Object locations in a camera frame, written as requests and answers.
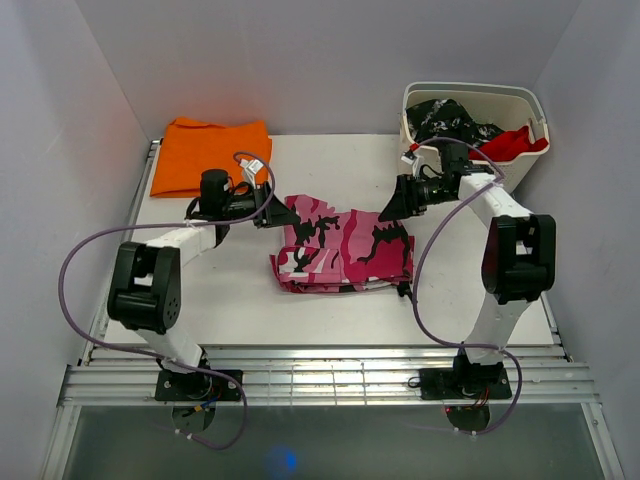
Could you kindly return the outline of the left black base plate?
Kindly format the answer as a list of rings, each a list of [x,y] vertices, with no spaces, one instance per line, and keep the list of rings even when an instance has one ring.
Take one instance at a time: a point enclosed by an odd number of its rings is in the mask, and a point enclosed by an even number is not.
[[[225,378],[197,372],[176,373],[161,370],[157,377],[154,399],[160,402],[196,403],[209,400],[239,401],[241,399],[239,388],[231,378],[238,384],[242,384],[243,372],[222,370],[221,374],[225,375]]]

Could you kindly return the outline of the folded orange trousers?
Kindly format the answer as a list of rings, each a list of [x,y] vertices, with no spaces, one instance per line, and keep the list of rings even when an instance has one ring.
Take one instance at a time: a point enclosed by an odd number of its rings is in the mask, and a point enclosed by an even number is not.
[[[237,184],[243,180],[242,168],[233,155],[241,151],[271,159],[272,140],[263,121],[228,127],[178,117],[166,128],[150,195],[196,197],[201,174],[210,169],[226,171]]]

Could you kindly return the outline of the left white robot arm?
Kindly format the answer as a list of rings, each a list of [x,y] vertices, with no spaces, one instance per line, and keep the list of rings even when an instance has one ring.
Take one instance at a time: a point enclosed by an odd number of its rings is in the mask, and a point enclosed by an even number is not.
[[[199,196],[186,209],[187,225],[145,243],[120,245],[111,280],[107,313],[138,334],[160,355],[169,385],[190,399],[213,386],[204,350],[178,325],[182,270],[219,247],[230,227],[248,217],[257,228],[294,225],[300,217],[279,200],[265,181],[248,173],[235,185],[222,169],[202,173]]]

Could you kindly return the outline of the cream plastic laundry basket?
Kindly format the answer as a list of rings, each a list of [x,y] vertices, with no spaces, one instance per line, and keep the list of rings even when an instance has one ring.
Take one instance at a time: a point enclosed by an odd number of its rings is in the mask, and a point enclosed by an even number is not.
[[[537,97],[520,87],[464,82],[414,82],[409,84],[403,96],[403,108],[421,101],[452,99],[461,103],[472,119],[493,123],[507,131],[515,127],[528,127],[528,139],[533,143],[545,140],[546,145],[533,152],[523,152],[507,162],[497,162],[505,174],[504,188],[513,192],[536,160],[549,150],[549,130]],[[400,116],[399,156],[413,143],[406,113]],[[432,167],[440,167],[436,148],[423,146],[416,155]]]

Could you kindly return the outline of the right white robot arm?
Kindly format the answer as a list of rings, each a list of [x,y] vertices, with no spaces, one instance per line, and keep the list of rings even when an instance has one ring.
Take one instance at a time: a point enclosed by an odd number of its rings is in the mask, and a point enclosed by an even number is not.
[[[431,139],[441,168],[425,174],[412,143],[402,159],[412,171],[396,178],[382,221],[417,217],[432,205],[452,202],[453,214],[470,208],[487,229],[481,262],[484,300],[471,333],[461,343],[441,340],[456,351],[448,368],[423,368],[418,387],[424,400],[473,398],[506,400],[509,385],[506,346],[526,310],[554,284],[556,222],[520,205],[503,186],[504,172],[489,157],[471,161],[473,146],[448,137]]]

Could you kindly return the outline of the black white patterned trousers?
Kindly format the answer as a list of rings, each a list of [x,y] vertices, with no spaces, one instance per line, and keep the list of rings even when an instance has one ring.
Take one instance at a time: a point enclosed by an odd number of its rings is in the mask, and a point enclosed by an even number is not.
[[[405,110],[408,131],[413,143],[434,137],[462,140],[479,148],[504,133],[493,123],[479,123],[453,99],[433,99]]]

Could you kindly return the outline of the pink camouflage trousers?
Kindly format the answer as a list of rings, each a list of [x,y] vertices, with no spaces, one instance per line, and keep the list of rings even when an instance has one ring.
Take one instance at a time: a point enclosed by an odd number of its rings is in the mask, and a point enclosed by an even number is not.
[[[346,294],[385,287],[411,295],[414,237],[377,212],[339,212],[308,195],[285,204],[300,222],[284,227],[284,245],[270,257],[280,287],[294,294]]]

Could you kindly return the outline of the red trousers in basket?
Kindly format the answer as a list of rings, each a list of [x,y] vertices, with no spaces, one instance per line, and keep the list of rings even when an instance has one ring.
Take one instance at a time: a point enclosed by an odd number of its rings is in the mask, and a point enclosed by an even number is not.
[[[496,163],[510,162],[523,153],[540,152],[549,146],[546,138],[530,139],[530,127],[504,131],[494,124],[481,124],[474,146]]]

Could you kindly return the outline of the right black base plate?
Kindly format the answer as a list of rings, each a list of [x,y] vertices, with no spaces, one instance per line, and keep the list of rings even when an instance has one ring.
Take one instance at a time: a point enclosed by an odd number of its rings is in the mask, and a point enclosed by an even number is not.
[[[508,400],[512,390],[502,364],[479,370],[424,368],[419,370],[422,400],[476,400],[487,394],[489,400]]]

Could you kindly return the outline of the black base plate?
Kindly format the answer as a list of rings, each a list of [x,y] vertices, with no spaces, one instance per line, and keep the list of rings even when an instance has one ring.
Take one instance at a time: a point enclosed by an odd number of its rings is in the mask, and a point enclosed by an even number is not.
[[[489,400],[508,400],[512,390],[502,364],[479,370],[424,368],[419,370],[422,400],[476,400],[487,394]]]
[[[231,378],[238,384],[242,384],[243,372],[222,370],[221,374],[225,375],[225,378],[197,372],[176,373],[161,370],[157,377],[154,399],[160,402],[196,403],[209,400],[239,401],[241,399],[239,388]]]

